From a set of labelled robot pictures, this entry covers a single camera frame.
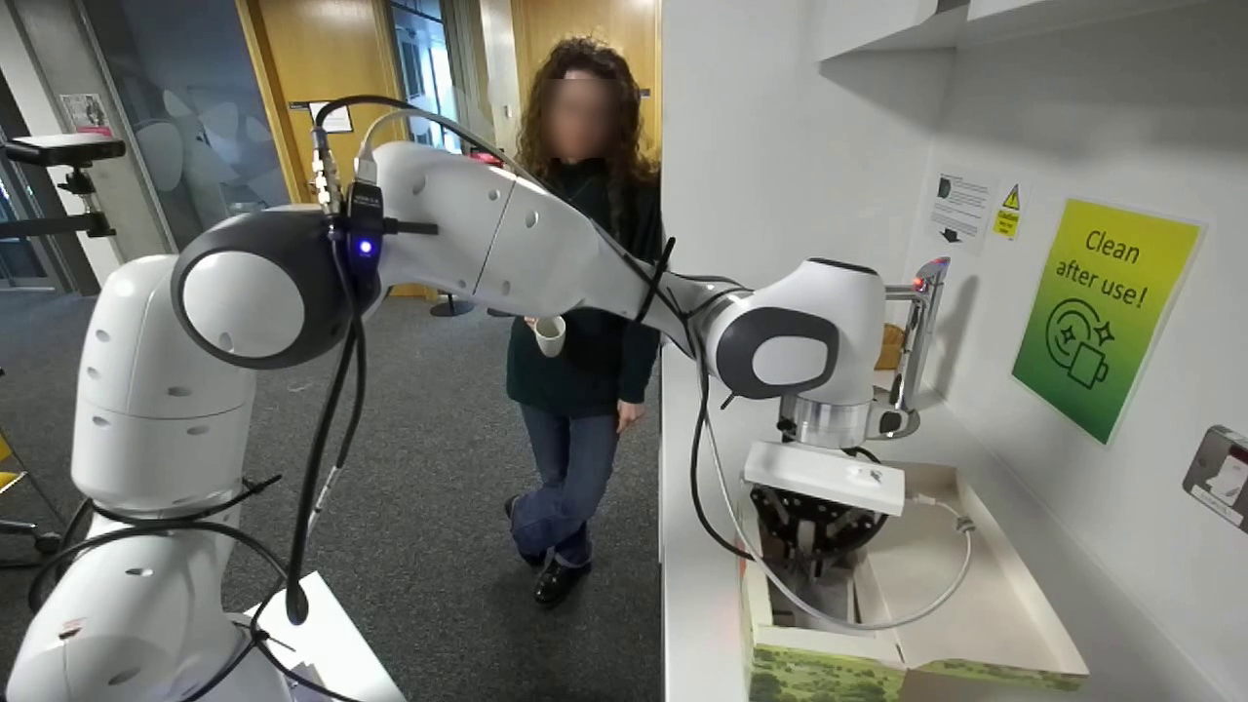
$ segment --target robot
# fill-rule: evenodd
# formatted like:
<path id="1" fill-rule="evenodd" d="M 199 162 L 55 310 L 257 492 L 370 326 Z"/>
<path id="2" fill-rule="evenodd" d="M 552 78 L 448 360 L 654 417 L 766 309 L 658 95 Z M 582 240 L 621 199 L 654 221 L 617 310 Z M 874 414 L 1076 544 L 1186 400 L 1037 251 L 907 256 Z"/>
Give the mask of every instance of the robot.
<path id="1" fill-rule="evenodd" d="M 796 503 L 900 513 L 900 472 L 847 447 L 874 423 L 884 300 L 916 304 L 916 351 L 946 261 L 916 286 L 823 256 L 766 287 L 695 279 L 637 261 L 570 204 L 468 156 L 383 145 L 362 173 L 370 183 L 331 215 L 234 215 L 180 256 L 141 256 L 106 279 L 72 469 L 99 507 L 95 551 L 32 620 L 12 702 L 285 698 L 285 680 L 223 613 L 234 551 L 223 533 L 254 492 L 242 457 L 257 375 L 348 347 L 388 286 L 448 287 L 539 326 L 578 304 L 639 321 L 730 394 L 779 400 L 779 439 L 762 439 L 744 469 L 777 529 Z M 916 429 L 900 387 L 884 407 L 881 431 Z"/>

